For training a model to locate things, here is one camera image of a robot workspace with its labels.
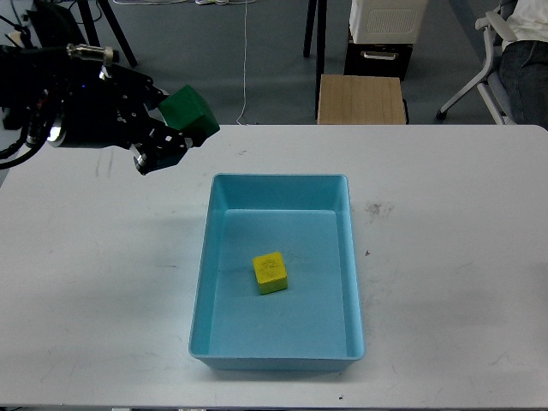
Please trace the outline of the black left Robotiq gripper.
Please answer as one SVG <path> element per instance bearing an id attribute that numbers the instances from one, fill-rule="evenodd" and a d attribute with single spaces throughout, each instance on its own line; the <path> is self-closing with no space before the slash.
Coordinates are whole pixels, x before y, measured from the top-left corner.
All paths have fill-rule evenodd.
<path id="1" fill-rule="evenodd" d="M 148 111 L 169 95 L 150 76 L 103 67 L 69 86 L 47 141 L 62 148 L 130 147 L 142 175 L 176 166 L 190 148 L 203 144 L 205 131 L 193 126 L 177 130 L 150 119 Z"/>

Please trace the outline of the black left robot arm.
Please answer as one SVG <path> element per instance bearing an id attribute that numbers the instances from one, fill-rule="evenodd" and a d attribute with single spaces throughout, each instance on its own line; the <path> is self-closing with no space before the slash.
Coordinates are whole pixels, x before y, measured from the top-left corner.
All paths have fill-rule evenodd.
<path id="1" fill-rule="evenodd" d="M 19 134 L 1 150 L 2 169 L 26 162 L 44 144 L 118 146 L 134 154 L 146 175 L 178 164 L 219 130 L 192 87 L 168 94 L 151 77 L 121 66 L 118 51 L 100 46 L 87 3 L 79 8 L 84 32 L 68 9 L 33 2 L 27 14 L 41 46 L 17 24 L 20 38 L 1 48 L 2 123 Z"/>

